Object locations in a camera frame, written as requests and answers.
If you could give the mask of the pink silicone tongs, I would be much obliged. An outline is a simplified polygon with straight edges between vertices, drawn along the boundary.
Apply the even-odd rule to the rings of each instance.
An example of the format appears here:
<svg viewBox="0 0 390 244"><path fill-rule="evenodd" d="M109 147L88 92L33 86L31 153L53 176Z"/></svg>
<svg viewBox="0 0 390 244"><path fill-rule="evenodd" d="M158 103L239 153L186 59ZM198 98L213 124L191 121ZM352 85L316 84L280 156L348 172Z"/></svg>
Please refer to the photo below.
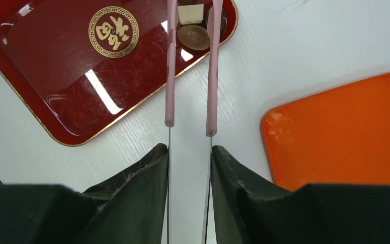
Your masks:
<svg viewBox="0 0 390 244"><path fill-rule="evenodd" d="M175 66L176 66L176 28L177 28L177 1L167 1L167 81L166 81L166 104L165 104L165 125L169 128L169 162L168 162L168 196L167 196L167 243L171 243L171 128L175 122ZM204 203L203 229L201 243L207 243L208 221L211 195L211 169L212 169L212 146L213 137L217 133L218 116L218 60L221 29L221 13L223 1L213 1L209 12L207 33L210 38L210 57L208 70L207 89L207 115L206 115L206 136L209 137L207 182Z"/></svg>

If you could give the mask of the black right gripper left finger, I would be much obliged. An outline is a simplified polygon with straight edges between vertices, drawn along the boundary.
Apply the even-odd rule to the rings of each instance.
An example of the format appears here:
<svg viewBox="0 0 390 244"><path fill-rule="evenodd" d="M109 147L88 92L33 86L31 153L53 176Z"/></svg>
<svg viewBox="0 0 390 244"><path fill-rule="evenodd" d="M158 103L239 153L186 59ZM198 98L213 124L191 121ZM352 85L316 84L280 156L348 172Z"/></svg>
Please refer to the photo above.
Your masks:
<svg viewBox="0 0 390 244"><path fill-rule="evenodd" d="M161 243L168 159L160 143L84 192L0 184L0 243Z"/></svg>

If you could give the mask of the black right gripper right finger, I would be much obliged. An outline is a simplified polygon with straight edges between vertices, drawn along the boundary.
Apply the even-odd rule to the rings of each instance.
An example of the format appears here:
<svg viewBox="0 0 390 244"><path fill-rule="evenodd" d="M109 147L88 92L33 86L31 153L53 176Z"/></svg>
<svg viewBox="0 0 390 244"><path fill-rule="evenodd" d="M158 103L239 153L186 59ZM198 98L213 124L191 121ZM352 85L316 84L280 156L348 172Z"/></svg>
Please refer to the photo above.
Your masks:
<svg viewBox="0 0 390 244"><path fill-rule="evenodd" d="M390 243L390 186L307 184L288 191L212 147L218 243Z"/></svg>

